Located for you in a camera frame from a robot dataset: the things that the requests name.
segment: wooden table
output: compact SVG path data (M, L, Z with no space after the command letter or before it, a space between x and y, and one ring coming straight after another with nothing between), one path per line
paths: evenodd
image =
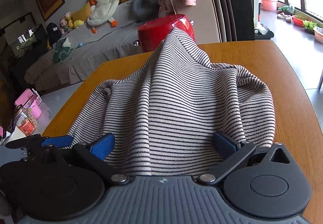
M323 135L307 94L295 72L272 41L201 45L211 62L246 67L271 90L276 114L275 141L283 142L312 185L305 211L311 223L323 223ZM67 134L94 88L107 79L124 79L141 68L151 53L103 63L72 95L43 136Z

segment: jar lid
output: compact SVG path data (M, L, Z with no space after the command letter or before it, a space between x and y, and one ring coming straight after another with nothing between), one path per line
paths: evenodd
M18 116L22 111L23 111L23 109L24 109L24 106L23 105L19 105L19 106L17 106L16 108L15 108L15 110L14 110L14 116L16 117L16 116Z

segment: glass jar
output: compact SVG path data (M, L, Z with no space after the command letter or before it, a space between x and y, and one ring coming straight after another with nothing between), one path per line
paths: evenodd
M36 125L28 119L28 111L23 105L19 105L15 109L15 124L26 135L30 136L36 128Z

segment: red container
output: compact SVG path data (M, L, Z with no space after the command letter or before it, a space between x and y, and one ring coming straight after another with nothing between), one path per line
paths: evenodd
M170 15L157 18L140 26L138 28L139 40L136 40L134 45L140 45L143 52L154 51L174 27L185 31L195 40L192 25L187 17L185 15Z
M300 17L300 16L292 16L292 20L293 20L294 25L304 27L303 20L306 20L306 19L303 17Z
M263 4L263 9L266 11L277 11L277 1L278 0L261 0Z

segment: red stool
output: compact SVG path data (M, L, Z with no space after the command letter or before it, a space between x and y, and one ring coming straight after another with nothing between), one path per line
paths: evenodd
M138 28L139 40L136 40L133 44L134 46L141 46L143 52L154 51L174 27L185 31L195 41L193 24L194 22L192 21L191 24L185 15L157 18Z

